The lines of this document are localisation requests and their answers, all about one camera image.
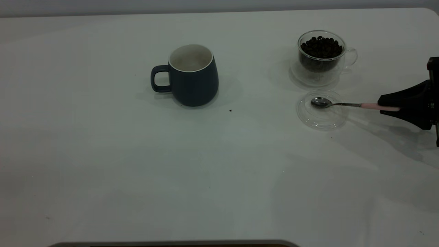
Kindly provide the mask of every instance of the mug handle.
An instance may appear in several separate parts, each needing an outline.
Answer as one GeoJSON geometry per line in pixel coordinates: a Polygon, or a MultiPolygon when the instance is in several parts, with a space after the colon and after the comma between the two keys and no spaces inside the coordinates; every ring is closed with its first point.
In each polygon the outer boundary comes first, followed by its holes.
{"type": "Polygon", "coordinates": [[[159,65],[159,66],[155,66],[154,68],[152,68],[152,71],[151,71],[151,87],[152,87],[152,89],[158,93],[170,92],[171,85],[157,86],[155,84],[155,74],[157,74],[159,72],[169,72],[168,66],[167,65],[159,65]]]}
{"type": "Polygon", "coordinates": [[[351,67],[356,62],[356,60],[358,58],[358,53],[357,53],[356,49],[354,49],[354,48],[351,48],[351,47],[347,48],[346,53],[353,53],[353,59],[351,59],[350,62],[345,62],[345,69],[351,67]]]}

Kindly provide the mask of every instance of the coffee beans in glass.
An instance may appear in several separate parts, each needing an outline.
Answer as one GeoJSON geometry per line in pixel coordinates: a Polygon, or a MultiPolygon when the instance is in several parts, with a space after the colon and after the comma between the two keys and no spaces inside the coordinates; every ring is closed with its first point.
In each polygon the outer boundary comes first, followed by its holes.
{"type": "Polygon", "coordinates": [[[356,50],[347,48],[346,42],[340,36],[324,30],[314,30],[300,36],[290,69],[302,83],[320,87],[336,80],[342,70],[354,64],[356,59],[356,50]],[[352,55],[347,64],[346,54],[352,55]]]}

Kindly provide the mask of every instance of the mug rim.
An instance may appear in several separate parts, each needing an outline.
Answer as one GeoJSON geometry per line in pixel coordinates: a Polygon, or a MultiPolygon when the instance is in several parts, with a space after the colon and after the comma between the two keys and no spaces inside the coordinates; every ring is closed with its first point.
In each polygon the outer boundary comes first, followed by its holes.
{"type": "Polygon", "coordinates": [[[346,53],[346,49],[347,49],[347,45],[346,45],[346,42],[344,41],[344,39],[342,39],[338,34],[335,34],[335,33],[333,33],[333,32],[329,32],[329,31],[326,31],[326,30],[311,30],[311,31],[308,31],[308,32],[302,34],[302,35],[299,37],[299,39],[297,40],[297,47],[299,48],[299,51],[300,51],[303,55],[305,55],[306,57],[308,57],[308,58],[310,58],[310,59],[314,59],[314,60],[318,60],[318,61],[333,61],[333,60],[337,60],[337,59],[341,58],[341,57],[346,53]],[[337,37],[343,42],[343,44],[345,45],[345,47],[343,47],[343,51],[341,52],[341,54],[338,55],[338,56],[336,56],[336,57],[333,57],[333,58],[316,58],[316,57],[313,57],[313,56],[311,56],[311,55],[308,55],[308,54],[307,54],[304,50],[302,50],[302,48],[300,47],[300,40],[302,39],[303,36],[305,36],[306,34],[312,33],[312,32],[325,32],[325,33],[330,33],[330,34],[332,34],[332,35],[334,35],[334,36],[337,36],[337,37]]]}
{"type": "Polygon", "coordinates": [[[201,71],[201,70],[207,68],[207,67],[212,63],[212,61],[213,61],[213,52],[212,52],[209,48],[207,48],[206,46],[204,46],[204,45],[200,45],[200,44],[186,44],[186,45],[179,46],[179,47],[177,47],[176,49],[174,49],[174,50],[171,52],[171,54],[169,54],[169,56],[168,56],[168,64],[169,64],[172,68],[174,68],[175,70],[178,70],[178,71],[180,71],[180,72],[184,72],[184,73],[194,73],[194,72],[201,71]],[[197,70],[189,71],[189,70],[181,70],[181,69],[177,69],[177,68],[174,67],[174,66],[172,65],[172,63],[171,63],[171,56],[172,56],[172,54],[173,54],[176,50],[178,50],[178,49],[180,49],[180,48],[182,48],[182,47],[185,47],[185,46],[190,46],[190,45],[200,46],[200,47],[203,47],[203,48],[207,49],[207,50],[210,52],[210,62],[209,62],[206,66],[204,66],[203,68],[201,68],[201,69],[197,69],[197,70]]]}

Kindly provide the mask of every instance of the white wall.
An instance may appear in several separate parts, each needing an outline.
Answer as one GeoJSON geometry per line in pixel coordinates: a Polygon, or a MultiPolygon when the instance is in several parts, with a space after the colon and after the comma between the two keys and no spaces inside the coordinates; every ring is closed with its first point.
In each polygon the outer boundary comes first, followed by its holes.
{"type": "Polygon", "coordinates": [[[0,0],[0,17],[428,7],[439,0],[0,0]]]}

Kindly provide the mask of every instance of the glass cup handle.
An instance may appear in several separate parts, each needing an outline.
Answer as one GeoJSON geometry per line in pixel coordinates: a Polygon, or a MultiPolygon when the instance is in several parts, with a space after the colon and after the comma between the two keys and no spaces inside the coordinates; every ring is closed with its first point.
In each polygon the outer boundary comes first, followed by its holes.
{"type": "Polygon", "coordinates": [[[352,53],[352,59],[347,59],[347,62],[345,62],[345,69],[351,67],[358,58],[358,53],[354,48],[351,47],[347,48],[346,53],[352,53]]]}

